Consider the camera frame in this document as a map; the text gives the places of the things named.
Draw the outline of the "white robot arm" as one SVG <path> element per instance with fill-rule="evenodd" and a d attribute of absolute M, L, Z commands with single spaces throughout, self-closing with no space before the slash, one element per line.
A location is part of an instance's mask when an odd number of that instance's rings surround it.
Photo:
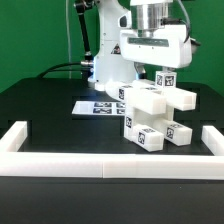
<path fill-rule="evenodd" d="M 98 91 L 110 82 L 129 83 L 144 78 L 146 64 L 183 68 L 192 61 L 190 20 L 169 16 L 169 5 L 181 0 L 75 0 L 86 62 L 93 70 L 88 83 Z M 100 19 L 100 48 L 92 55 L 84 13 L 96 7 Z"/>

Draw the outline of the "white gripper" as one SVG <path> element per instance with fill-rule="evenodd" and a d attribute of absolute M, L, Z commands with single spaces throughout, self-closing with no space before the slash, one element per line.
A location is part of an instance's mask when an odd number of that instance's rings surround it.
<path fill-rule="evenodd" d="M 166 25 L 152 37 L 139 37 L 137 31 L 124 29 L 120 31 L 121 55 L 126 60 L 139 62 L 134 64 L 137 78 L 146 79 L 143 64 L 183 68 L 191 63 L 191 42 L 185 38 L 185 25 Z"/>

